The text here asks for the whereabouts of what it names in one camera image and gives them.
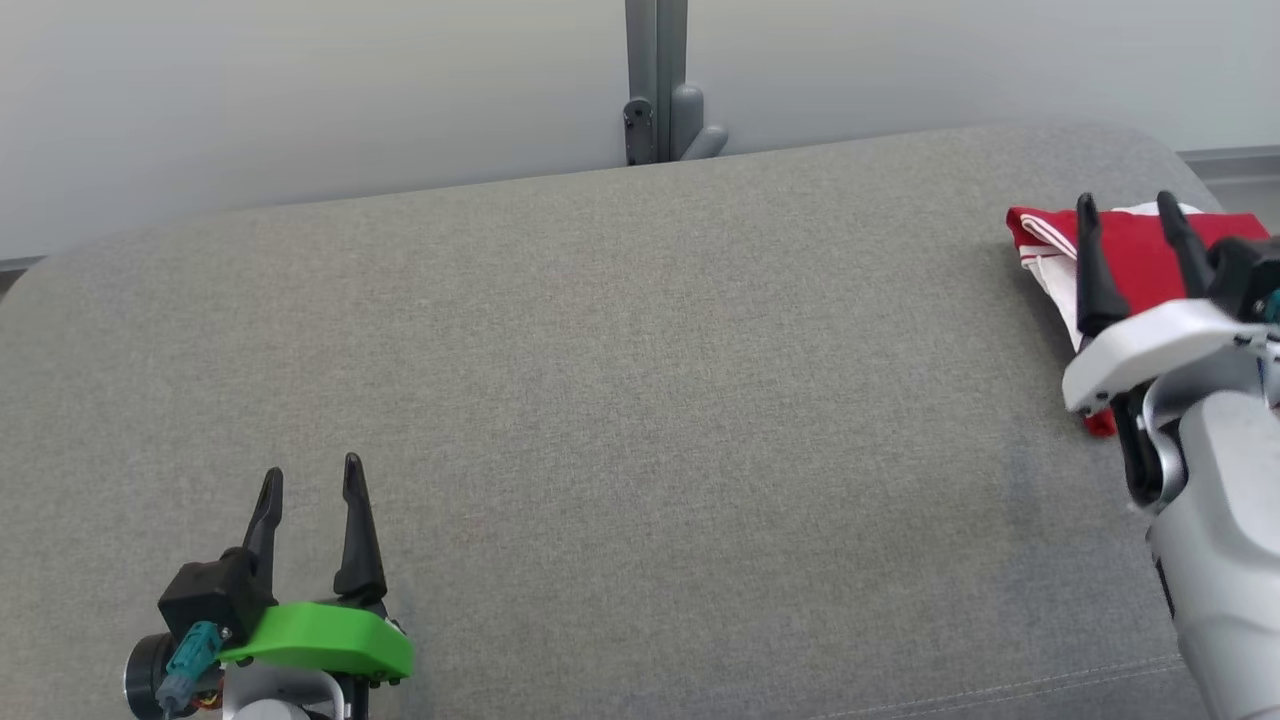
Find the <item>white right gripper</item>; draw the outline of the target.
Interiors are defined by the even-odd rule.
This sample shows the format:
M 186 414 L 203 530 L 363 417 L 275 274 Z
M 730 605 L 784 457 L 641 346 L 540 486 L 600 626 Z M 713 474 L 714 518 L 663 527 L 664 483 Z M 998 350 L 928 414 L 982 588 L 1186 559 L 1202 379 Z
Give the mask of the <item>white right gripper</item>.
M 1258 363 L 1271 361 L 1271 325 L 1242 322 L 1204 299 L 1213 269 L 1201 236 L 1172 192 L 1157 193 L 1157 210 L 1188 299 L 1130 316 L 1105 256 L 1094 197 L 1082 193 L 1076 200 L 1076 328 L 1096 340 L 1062 375 L 1070 413 L 1094 415 L 1142 386 L 1156 405 L 1170 409 L 1219 391 L 1258 395 L 1265 387 Z

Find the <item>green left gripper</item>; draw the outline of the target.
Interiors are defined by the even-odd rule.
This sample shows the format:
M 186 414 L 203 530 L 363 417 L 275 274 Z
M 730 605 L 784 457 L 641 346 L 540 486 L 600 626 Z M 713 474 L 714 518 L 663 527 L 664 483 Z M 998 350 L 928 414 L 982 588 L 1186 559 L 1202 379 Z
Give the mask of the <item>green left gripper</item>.
M 364 464 L 347 454 L 342 497 L 346 528 L 333 592 L 349 606 L 375 606 L 387 594 L 387 577 Z M 284 498 L 284 474 L 270 468 L 262 480 L 243 547 L 252 555 L 253 580 L 274 598 L 274 548 Z M 366 609 L 294 602 L 266 609 L 250 639 L 218 655 L 221 664 L 246 659 L 283 667 L 346 674 L 370 682 L 399 682 L 413 674 L 410 638 L 390 620 Z

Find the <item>red white sports jersey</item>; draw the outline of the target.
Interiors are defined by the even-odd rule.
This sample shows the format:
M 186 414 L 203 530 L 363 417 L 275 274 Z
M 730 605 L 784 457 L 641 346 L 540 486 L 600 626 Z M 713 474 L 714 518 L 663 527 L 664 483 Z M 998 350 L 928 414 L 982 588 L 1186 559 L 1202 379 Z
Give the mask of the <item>red white sports jersey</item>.
M 1207 245 L 1222 237 L 1249 241 L 1268 237 L 1252 214 L 1203 213 L 1184 202 L 1179 208 Z M 1178 260 L 1164 238 L 1155 202 L 1102 211 L 1100 219 L 1105 256 L 1132 313 L 1184 296 Z M 1073 347 L 1080 350 L 1083 334 L 1076 328 L 1076 213 L 1015 206 L 1007 210 L 1006 225 L 1023 269 L 1053 301 Z

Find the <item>black left gripper motor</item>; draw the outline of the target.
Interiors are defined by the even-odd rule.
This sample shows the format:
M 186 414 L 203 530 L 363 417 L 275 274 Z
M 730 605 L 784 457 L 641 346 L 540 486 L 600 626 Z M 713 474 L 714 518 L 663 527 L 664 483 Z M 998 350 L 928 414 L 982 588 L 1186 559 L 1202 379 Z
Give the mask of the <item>black left gripper motor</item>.
M 134 720 L 166 720 L 156 700 L 156 691 L 166 675 L 166 665 L 175 650 L 169 633 L 141 638 L 129 653 L 122 674 L 127 707 Z

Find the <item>grey fabric sofa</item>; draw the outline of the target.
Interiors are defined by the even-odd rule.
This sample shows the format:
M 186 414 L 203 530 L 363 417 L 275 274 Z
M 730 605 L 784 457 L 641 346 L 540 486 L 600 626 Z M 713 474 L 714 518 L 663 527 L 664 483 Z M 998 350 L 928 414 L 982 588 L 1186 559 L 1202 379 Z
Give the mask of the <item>grey fabric sofa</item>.
M 172 223 L 0 301 L 0 720 L 131 720 L 184 562 L 285 474 L 328 596 L 364 460 L 384 720 L 1204 720 L 1014 205 L 1219 202 L 992 126 Z

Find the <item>grey metal post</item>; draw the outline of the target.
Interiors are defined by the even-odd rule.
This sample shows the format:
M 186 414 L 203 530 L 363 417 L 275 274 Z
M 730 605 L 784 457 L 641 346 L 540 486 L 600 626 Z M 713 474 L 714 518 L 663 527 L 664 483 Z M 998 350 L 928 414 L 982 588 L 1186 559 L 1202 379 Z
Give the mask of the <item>grey metal post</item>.
M 705 95 L 686 79 L 689 0 L 623 0 L 628 101 L 623 105 L 628 167 L 718 156 L 728 141 L 705 123 Z

